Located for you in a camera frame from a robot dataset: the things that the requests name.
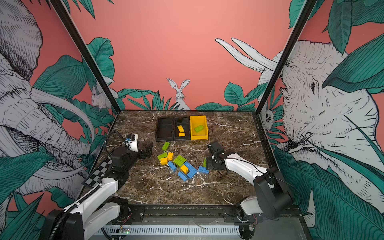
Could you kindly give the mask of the blue lego bottom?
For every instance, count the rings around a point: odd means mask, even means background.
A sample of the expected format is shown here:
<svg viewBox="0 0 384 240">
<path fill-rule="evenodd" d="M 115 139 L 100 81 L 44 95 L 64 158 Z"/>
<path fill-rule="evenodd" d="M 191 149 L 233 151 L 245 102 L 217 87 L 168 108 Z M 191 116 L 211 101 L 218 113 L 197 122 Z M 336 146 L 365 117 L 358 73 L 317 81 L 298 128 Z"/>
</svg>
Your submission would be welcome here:
<svg viewBox="0 0 384 240">
<path fill-rule="evenodd" d="M 186 182 L 188 180 L 188 176 L 185 175 L 183 172 L 178 172 L 178 176 L 184 181 Z"/>
</svg>

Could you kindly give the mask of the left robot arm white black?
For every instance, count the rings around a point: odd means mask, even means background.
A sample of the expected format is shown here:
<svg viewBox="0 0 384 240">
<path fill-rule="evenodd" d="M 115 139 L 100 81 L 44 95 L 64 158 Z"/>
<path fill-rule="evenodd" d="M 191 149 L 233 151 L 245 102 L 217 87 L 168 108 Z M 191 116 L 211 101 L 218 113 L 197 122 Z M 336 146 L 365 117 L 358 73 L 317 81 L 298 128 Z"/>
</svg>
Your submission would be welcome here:
<svg viewBox="0 0 384 240">
<path fill-rule="evenodd" d="M 132 146 L 119 147 L 108 153 L 111 166 L 85 196 L 65 207 L 51 211 L 43 224 L 41 240 L 88 240 L 112 220 L 125 221 L 130 216 L 128 203 L 113 195 L 121 189 L 129 171 L 139 159 L 152 156 L 153 143 L 133 151 Z"/>
</svg>

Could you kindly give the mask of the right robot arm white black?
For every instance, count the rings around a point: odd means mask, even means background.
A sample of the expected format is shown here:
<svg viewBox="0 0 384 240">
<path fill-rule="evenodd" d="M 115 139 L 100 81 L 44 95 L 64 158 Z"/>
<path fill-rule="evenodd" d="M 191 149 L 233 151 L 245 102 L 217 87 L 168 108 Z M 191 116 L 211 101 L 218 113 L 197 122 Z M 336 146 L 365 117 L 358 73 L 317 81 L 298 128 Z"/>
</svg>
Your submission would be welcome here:
<svg viewBox="0 0 384 240">
<path fill-rule="evenodd" d="M 245 160 L 232 150 L 224 150 L 219 142 L 208 144 L 211 154 L 207 158 L 208 170 L 232 171 L 251 183 L 255 195 L 240 201 L 235 208 L 236 218 L 243 223 L 256 220 L 275 219 L 294 203 L 289 184 L 277 168 L 267 169 Z"/>
</svg>

